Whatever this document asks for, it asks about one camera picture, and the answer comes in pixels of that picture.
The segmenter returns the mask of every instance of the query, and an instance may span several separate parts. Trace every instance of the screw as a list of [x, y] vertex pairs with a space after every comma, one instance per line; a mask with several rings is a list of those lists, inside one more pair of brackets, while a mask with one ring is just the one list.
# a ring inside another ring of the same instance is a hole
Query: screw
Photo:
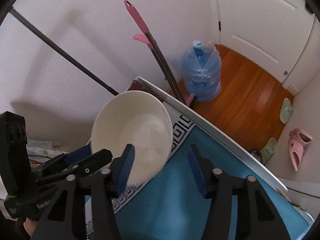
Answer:
[[101, 172], [101, 174], [106, 175], [106, 174], [109, 174], [111, 172], [111, 170], [109, 168], [103, 168], [100, 172]]
[[76, 178], [75, 175], [70, 174], [70, 175], [67, 176], [67, 181], [73, 181], [75, 178]]
[[212, 172], [213, 172], [213, 174], [220, 175], [220, 174], [222, 174], [222, 169], [214, 168], [214, 169], [212, 170]]
[[257, 179], [256, 179], [255, 176], [249, 175], [249, 176], [247, 177], [247, 180], [248, 180], [248, 181], [251, 181], [251, 182], [255, 182]]

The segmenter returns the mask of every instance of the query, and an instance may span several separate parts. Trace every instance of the blue plastic water bottle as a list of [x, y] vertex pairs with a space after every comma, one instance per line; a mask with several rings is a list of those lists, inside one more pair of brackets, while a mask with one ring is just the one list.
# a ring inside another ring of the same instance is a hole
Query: blue plastic water bottle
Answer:
[[187, 91], [199, 101], [210, 101], [221, 91], [221, 58], [215, 47], [210, 49], [194, 41], [182, 60], [181, 73]]

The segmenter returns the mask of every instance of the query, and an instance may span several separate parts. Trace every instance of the green slipper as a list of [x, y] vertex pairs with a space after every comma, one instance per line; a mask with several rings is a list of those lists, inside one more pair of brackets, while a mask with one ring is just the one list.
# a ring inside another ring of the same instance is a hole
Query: green slipper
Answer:
[[288, 98], [285, 98], [283, 100], [283, 103], [282, 103], [282, 107], [281, 107], [281, 110], [280, 110], [280, 121], [284, 124], [286, 124], [289, 119], [290, 119], [290, 116], [292, 114], [292, 105], [291, 105], [291, 102]]
[[276, 148], [277, 140], [275, 138], [271, 138], [268, 140], [265, 147], [260, 151], [261, 153], [261, 163], [265, 164], [270, 159], [270, 157], [274, 154]]

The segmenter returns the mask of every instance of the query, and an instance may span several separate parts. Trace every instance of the baseboard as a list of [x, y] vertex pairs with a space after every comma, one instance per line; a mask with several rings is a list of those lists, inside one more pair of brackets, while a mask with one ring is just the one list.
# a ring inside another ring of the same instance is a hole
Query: baseboard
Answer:
[[[180, 80], [182, 79], [182, 75], [181, 73], [177, 73], [175, 76], [174, 76], [175, 80], [177, 81], [177, 83], [180, 82]], [[171, 91], [171, 88], [170, 88], [170, 85], [169, 83], [167, 83], [163, 88], [162, 88], [163, 91], [166, 91], [166, 92], [170, 92]]]

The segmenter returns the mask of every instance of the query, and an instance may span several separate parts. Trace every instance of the black pole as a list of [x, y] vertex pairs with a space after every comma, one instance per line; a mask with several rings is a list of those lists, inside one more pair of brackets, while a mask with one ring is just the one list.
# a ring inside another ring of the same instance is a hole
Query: black pole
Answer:
[[58, 52], [61, 56], [63, 56], [67, 61], [80, 69], [87, 76], [92, 78], [95, 82], [102, 85], [106, 90], [108, 90], [114, 96], [119, 93], [115, 91], [112, 87], [108, 86], [105, 82], [103, 82], [100, 78], [98, 78], [95, 74], [90, 72], [84, 66], [82, 66], [78, 61], [76, 61], [73, 57], [71, 57], [68, 53], [66, 53], [63, 49], [61, 49], [57, 44], [55, 44], [52, 40], [50, 40], [47, 36], [45, 36], [41, 31], [39, 31], [35, 26], [33, 26], [30, 22], [28, 22], [25, 17], [19, 14], [13, 7], [11, 7], [9, 11], [19, 22], [21, 22], [25, 27], [27, 27], [31, 32], [33, 32], [39, 39], [49, 45], [52, 49]]

